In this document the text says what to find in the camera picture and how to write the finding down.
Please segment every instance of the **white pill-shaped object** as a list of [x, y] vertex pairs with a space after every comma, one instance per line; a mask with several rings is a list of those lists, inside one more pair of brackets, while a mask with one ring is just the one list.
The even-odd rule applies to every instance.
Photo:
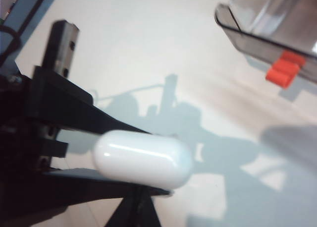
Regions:
[[137, 184], [175, 189], [192, 174], [192, 153], [173, 137], [113, 130], [97, 141], [97, 170], [105, 177]]

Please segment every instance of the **clear plastic container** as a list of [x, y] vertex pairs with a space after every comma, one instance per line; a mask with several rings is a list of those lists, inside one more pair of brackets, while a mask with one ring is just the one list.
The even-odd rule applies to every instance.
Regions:
[[303, 56], [300, 75], [317, 82], [317, 0], [230, 0], [215, 19], [239, 51], [260, 60]]

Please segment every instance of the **red clip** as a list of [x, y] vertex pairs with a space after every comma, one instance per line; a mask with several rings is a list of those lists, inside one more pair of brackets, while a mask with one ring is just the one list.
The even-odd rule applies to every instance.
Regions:
[[286, 89], [291, 85], [301, 66], [304, 64], [304, 57], [293, 52], [284, 51], [280, 59], [272, 64], [271, 68], [267, 71], [265, 78]]

